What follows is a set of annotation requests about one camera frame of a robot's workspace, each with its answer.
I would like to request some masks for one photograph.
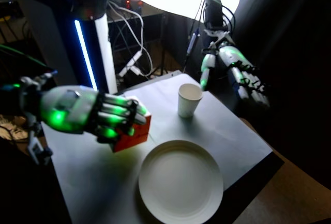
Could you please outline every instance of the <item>paper cup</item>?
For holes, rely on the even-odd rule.
[[[186,83],[178,91],[178,115],[183,118],[192,117],[202,98],[200,87]]]

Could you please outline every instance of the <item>white plate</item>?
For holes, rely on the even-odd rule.
[[[223,179],[212,156],[188,141],[169,141],[145,158],[139,190],[148,210],[171,224],[203,223],[223,196]]]

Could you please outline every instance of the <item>white cable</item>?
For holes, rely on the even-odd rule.
[[[134,31],[132,30],[132,28],[131,28],[131,26],[130,26],[130,24],[129,24],[129,22],[125,19],[125,17],[123,17],[121,14],[119,14],[119,13],[113,8],[112,4],[113,4],[116,8],[118,8],[118,9],[121,9],[121,10],[123,10],[123,11],[129,12],[129,13],[131,13],[131,14],[134,14],[134,15],[138,16],[138,18],[140,19],[140,22],[141,22],[141,31],[140,31],[140,39],[141,39],[141,42],[139,42],[138,38],[136,37]],[[134,39],[136,40],[136,42],[138,43],[138,45],[140,45],[140,51],[144,50],[144,51],[146,52],[147,57],[148,57],[148,60],[149,60],[149,63],[150,63],[150,65],[151,65],[151,69],[150,69],[150,71],[149,71],[148,74],[141,74],[141,75],[144,76],[144,77],[148,77],[148,76],[149,76],[150,74],[152,74],[152,72],[153,72],[153,62],[152,62],[152,59],[151,59],[151,56],[150,56],[149,52],[147,51],[147,49],[146,49],[146,48],[144,47],[144,45],[143,45],[143,43],[144,43],[144,40],[143,40],[144,21],[143,21],[143,19],[141,18],[141,16],[140,16],[138,13],[133,12],[133,11],[131,11],[131,10],[129,10],[129,9],[126,9],[126,8],[119,7],[117,4],[115,4],[115,3],[113,3],[113,2],[108,2],[108,5],[109,5],[109,7],[114,11],[114,13],[115,13],[116,15],[118,15],[121,19],[124,20],[124,22],[126,23],[126,25],[127,25],[128,28],[129,28],[130,32],[132,33]]]

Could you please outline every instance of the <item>blue light strip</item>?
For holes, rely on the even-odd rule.
[[[88,74],[89,74],[89,78],[90,78],[91,83],[92,83],[92,87],[95,91],[97,91],[98,88],[97,88],[97,84],[96,84],[95,79],[94,79],[91,63],[89,62],[89,57],[88,57],[88,53],[87,53],[87,49],[86,49],[82,29],[81,29],[81,24],[79,23],[79,21],[74,21],[74,24],[76,26],[79,42],[80,42],[81,47],[82,47],[82,51],[83,51],[85,63],[86,63],[86,66],[87,66],[87,71],[88,71]]]

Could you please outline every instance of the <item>floor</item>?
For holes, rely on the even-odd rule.
[[[274,152],[284,165],[234,223],[295,224],[331,218],[331,190]]]

